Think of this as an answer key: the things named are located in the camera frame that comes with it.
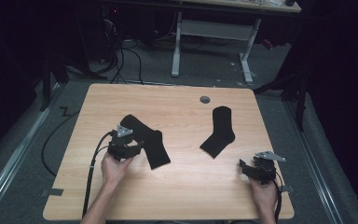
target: wooden table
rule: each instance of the wooden table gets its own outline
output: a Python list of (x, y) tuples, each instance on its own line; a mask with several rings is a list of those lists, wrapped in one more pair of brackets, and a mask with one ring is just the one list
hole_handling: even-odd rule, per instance
[[(202, 103), (201, 96), (210, 97), (211, 102)], [(200, 145), (213, 132), (213, 109), (221, 105), (232, 110), (236, 139), (213, 159)], [(102, 136), (129, 114), (162, 131), (171, 163), (151, 170), (142, 150), (117, 190), (108, 219), (258, 218), (239, 159), (250, 163), (256, 152), (272, 147), (251, 90), (107, 84), (89, 88), (53, 186), (63, 189), (63, 194), (49, 196), (44, 218), (81, 219), (94, 150)], [(110, 140), (106, 138), (103, 146)], [(102, 184), (99, 164), (103, 154), (97, 158), (89, 204)], [(293, 215), (284, 193), (280, 218)]]

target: black sock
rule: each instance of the black sock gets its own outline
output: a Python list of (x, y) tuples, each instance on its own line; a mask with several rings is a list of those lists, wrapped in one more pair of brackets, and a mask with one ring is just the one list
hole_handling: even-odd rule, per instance
[(136, 142), (145, 142), (144, 149), (151, 169), (171, 162), (162, 143), (162, 132), (150, 129), (133, 115), (126, 116), (120, 125), (133, 130), (133, 139)]
[(213, 110), (213, 133), (200, 146), (213, 158), (235, 139), (231, 124), (231, 109), (226, 106), (219, 106)]

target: table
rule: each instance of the table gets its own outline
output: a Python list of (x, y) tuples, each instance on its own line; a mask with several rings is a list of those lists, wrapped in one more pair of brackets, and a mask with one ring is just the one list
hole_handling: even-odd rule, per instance
[[(211, 102), (202, 103), (201, 96)], [(213, 131), (213, 109), (221, 105), (232, 110), (236, 139), (213, 159), (200, 145)], [(108, 84), (89, 88), (53, 185), (63, 189), (62, 196), (48, 197), (44, 218), (81, 219), (93, 152), (102, 136), (129, 114), (162, 131), (171, 163), (151, 170), (142, 150), (117, 189), (108, 219), (258, 218), (239, 159), (251, 162), (256, 152), (272, 150), (272, 146), (251, 90)], [(97, 157), (89, 204), (102, 184), (102, 156)], [(293, 215), (290, 198), (283, 193), (280, 218)]]
[[(257, 4), (255, 1), (242, 1), (242, 0), (181, 0), (180, 4), (186, 3), (198, 3), (204, 5), (216, 5), (222, 7), (239, 7), (250, 8), (257, 10), (270, 10), (279, 12), (295, 12), (299, 13), (301, 7), (295, 3), (293, 6), (288, 7), (284, 1), (278, 7), (271, 6), (270, 4)], [(243, 49), (243, 53), (240, 53), (240, 61), (244, 80), (247, 84), (253, 84), (252, 73), (248, 64), (248, 57), (251, 52), (252, 45), (254, 44), (255, 37), (260, 25), (261, 19), (255, 19), (253, 25), (236, 25), (226, 24), (209, 21), (194, 21), (194, 20), (182, 20), (182, 13), (179, 12), (177, 24), (176, 24), (176, 43), (175, 50), (173, 52), (172, 60), (172, 76), (179, 76), (180, 68), (180, 41), (182, 35), (199, 35), (214, 38), (234, 39), (240, 41), (247, 41), (246, 47)]]

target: metal desk leg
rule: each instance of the metal desk leg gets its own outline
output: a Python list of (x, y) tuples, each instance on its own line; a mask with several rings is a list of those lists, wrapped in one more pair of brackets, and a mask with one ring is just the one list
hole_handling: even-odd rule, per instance
[(255, 36), (257, 35), (258, 27), (260, 26), (261, 19), (257, 19), (255, 21), (255, 26), (252, 29), (251, 35), (248, 40), (248, 46), (246, 48), (246, 51), (244, 53), (240, 53), (240, 60), (242, 65), (242, 71), (243, 75), (245, 77), (246, 84), (253, 84), (252, 74), (251, 70), (249, 69), (248, 64), (248, 57), (249, 53), (251, 52), (252, 45), (255, 42)]
[(172, 62), (172, 76), (179, 76), (179, 65), (180, 65), (180, 36), (182, 32), (182, 12), (178, 13), (178, 22), (176, 27), (176, 45), (175, 52), (173, 53)]

